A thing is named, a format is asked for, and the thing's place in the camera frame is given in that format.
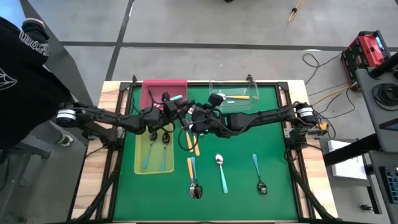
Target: green mat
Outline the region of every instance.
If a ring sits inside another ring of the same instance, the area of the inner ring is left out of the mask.
[[[134,88],[139,106],[141,89]],[[207,102],[208,86],[188,86],[188,99]],[[259,103],[251,110],[277,108],[275,88],[259,86]],[[118,185],[115,221],[170,220],[296,220],[294,195],[289,168],[284,160],[284,139],[280,123],[250,129],[231,139],[207,134],[199,138],[201,155],[196,158],[198,182],[203,197],[189,195],[190,178],[187,158],[194,156],[179,148],[178,132],[174,134],[174,171],[169,174],[137,175],[134,173],[135,135],[128,133],[124,147]],[[223,193],[220,168],[215,155],[224,157],[223,170],[228,194]],[[252,154],[259,161],[267,195],[259,195],[256,168]]]

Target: black jacket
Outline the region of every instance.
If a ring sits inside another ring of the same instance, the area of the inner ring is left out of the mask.
[[[37,21],[26,20],[21,31],[0,17],[0,149],[19,143],[71,100],[70,92],[43,66],[48,39]]]

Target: sleeve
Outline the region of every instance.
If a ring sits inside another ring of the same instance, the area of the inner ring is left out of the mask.
[[[48,39],[44,25],[37,20],[27,19],[20,30],[0,17],[0,58],[42,66],[49,56]]]

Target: red power supply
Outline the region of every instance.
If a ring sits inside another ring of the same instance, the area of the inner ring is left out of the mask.
[[[390,56],[379,30],[359,32],[355,40],[341,53],[341,62],[343,62],[349,84],[356,82],[357,69],[376,67]],[[356,85],[352,90],[358,91],[359,88],[360,86]]]

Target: clear plastic container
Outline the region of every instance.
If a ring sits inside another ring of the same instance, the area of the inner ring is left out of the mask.
[[[164,127],[171,130],[171,124]],[[165,148],[162,142],[164,131],[157,131],[157,139],[154,141],[152,148],[149,139],[149,132],[136,135],[136,155],[134,159],[134,172],[136,174],[165,174],[174,170],[174,147],[173,133],[170,134],[170,142]]]
[[[251,110],[259,101],[259,90],[252,76],[248,76],[245,81],[211,80],[209,89],[210,94],[216,93],[224,97],[224,101],[218,108],[223,113]]]

